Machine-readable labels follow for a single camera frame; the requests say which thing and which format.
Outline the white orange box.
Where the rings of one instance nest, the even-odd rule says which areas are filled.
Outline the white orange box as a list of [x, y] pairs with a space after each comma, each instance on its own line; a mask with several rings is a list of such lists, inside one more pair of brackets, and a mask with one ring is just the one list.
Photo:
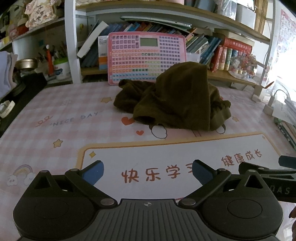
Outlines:
[[98, 37], [98, 62], [99, 70], [107, 70], [107, 56], [108, 56], [108, 36]]

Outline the lavender folded cloth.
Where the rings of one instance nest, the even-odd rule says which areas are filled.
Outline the lavender folded cloth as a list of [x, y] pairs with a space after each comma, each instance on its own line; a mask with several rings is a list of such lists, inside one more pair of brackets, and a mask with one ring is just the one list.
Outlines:
[[13, 71], [17, 58], [16, 54], [7, 51], [0, 52], [0, 98], [16, 87], [16, 83], [13, 81]]

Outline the pink keyboard learning toy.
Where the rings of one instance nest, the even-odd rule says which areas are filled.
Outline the pink keyboard learning toy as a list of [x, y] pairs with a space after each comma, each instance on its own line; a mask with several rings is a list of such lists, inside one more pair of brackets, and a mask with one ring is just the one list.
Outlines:
[[185, 37], [156, 32], [113, 32], [107, 44], [108, 83], [155, 82], [171, 66], [187, 61]]

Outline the white leaning book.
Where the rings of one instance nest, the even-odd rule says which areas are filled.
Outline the white leaning book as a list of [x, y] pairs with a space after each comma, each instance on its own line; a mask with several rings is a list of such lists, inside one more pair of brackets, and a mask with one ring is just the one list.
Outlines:
[[108, 27], [107, 23], [104, 21], [101, 21], [91, 32], [91, 34], [88, 36], [82, 47], [77, 53], [78, 58], [84, 57], [88, 51], [90, 50], [91, 46], [95, 42], [95, 40], [98, 38], [98, 36]]

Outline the dark olive green garment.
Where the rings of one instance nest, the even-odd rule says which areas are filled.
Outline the dark olive green garment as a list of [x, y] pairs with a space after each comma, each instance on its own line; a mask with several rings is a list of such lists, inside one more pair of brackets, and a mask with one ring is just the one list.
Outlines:
[[123, 79], [114, 106], [150, 126], [215, 131], [231, 117], [231, 103], [208, 82], [204, 64], [171, 66], [154, 83]]

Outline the pink cartoon desk mat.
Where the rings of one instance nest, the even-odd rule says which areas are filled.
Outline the pink cartoon desk mat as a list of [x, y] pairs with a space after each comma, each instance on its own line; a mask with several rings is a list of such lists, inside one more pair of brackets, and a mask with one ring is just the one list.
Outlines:
[[180, 200], [200, 187], [192, 174], [199, 159], [238, 173], [242, 161], [278, 169], [295, 150], [251, 94], [219, 88], [231, 117], [213, 132], [148, 126], [117, 109], [120, 92], [107, 82], [42, 90], [1, 137], [1, 240], [17, 240], [13, 210], [36, 175], [63, 175], [100, 160], [95, 186], [115, 200]]

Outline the red thick dictionary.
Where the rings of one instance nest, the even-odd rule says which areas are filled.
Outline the red thick dictionary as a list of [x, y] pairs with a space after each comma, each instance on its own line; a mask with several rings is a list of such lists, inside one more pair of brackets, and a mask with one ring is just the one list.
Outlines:
[[234, 40], [234, 39], [230, 39], [225, 37], [222, 41], [221, 41], [222, 46], [225, 46], [227, 48], [232, 48], [233, 50], [238, 50], [241, 51], [243, 53], [247, 53], [247, 54], [251, 54], [252, 52], [252, 46], [245, 44], [244, 42], [238, 41], [238, 40]]

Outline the pink flower ornament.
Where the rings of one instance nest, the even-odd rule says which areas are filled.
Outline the pink flower ornament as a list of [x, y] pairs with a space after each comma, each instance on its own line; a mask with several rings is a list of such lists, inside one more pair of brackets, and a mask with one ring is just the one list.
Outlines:
[[255, 76], [257, 72], [257, 61], [256, 56], [253, 54], [243, 53], [241, 55], [233, 56], [230, 59], [229, 71], [237, 72], [240, 71], [242, 74], [247, 74], [251, 77]]

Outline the metal bowl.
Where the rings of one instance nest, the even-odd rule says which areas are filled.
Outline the metal bowl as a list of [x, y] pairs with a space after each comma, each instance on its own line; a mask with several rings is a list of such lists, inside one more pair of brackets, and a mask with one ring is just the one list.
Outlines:
[[15, 68], [18, 70], [32, 71], [38, 67], [38, 61], [35, 58], [21, 59], [16, 61]]

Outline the white green pen cup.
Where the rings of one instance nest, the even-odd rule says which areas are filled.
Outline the white green pen cup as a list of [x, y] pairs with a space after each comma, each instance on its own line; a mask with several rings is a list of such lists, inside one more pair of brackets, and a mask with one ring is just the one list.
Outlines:
[[71, 77], [68, 58], [58, 58], [53, 61], [53, 65], [58, 80], [64, 80]]

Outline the white wrist watch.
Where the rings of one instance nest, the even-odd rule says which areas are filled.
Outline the white wrist watch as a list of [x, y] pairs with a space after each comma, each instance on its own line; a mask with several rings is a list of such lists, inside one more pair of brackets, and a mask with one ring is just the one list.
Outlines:
[[8, 114], [12, 111], [12, 109], [14, 108], [15, 103], [13, 101], [4, 101], [3, 103], [1, 103], [0, 105], [0, 117], [1, 118], [6, 118], [8, 116]]

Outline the black bag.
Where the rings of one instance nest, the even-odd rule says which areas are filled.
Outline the black bag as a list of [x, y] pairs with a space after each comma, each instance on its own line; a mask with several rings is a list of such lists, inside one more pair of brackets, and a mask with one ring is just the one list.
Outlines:
[[24, 109], [24, 107], [47, 85], [46, 78], [42, 73], [33, 73], [21, 78], [21, 83], [12, 89], [5, 97], [4, 101], [13, 101], [14, 108], [6, 118], [1, 118], [1, 136], [11, 125], [13, 120]]

